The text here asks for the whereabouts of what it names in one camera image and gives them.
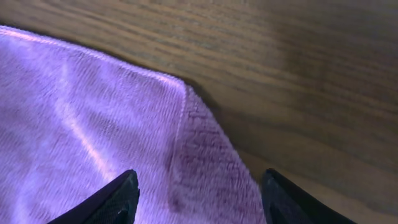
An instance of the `brown wooden surface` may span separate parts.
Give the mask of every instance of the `brown wooden surface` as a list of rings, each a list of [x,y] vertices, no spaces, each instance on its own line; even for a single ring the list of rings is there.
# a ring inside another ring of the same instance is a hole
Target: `brown wooden surface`
[[[196,83],[256,179],[398,223],[396,0],[160,2],[1,0],[0,23]]]

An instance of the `wooden surface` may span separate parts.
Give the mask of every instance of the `wooden surface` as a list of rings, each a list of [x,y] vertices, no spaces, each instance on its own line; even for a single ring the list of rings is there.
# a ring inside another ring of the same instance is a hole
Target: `wooden surface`
[[[398,223],[396,0],[160,2],[1,0],[0,23],[187,80],[256,179]]]

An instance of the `purple cloth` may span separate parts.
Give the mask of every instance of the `purple cloth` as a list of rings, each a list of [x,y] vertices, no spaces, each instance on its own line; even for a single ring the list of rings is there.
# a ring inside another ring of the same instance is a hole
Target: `purple cloth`
[[[0,223],[47,223],[127,169],[136,223],[265,223],[261,193],[191,87],[0,26]]]

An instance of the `purple fabric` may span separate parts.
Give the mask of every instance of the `purple fabric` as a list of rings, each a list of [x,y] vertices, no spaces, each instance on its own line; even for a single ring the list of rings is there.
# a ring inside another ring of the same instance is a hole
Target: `purple fabric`
[[[127,169],[136,223],[265,223],[261,194],[179,79],[0,26],[0,223],[47,223]]]

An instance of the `tabletop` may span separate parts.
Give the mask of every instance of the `tabletop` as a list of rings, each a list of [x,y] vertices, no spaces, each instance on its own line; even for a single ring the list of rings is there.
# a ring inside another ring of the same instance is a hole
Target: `tabletop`
[[[398,223],[395,0],[2,0],[0,24],[192,85],[253,177]]]

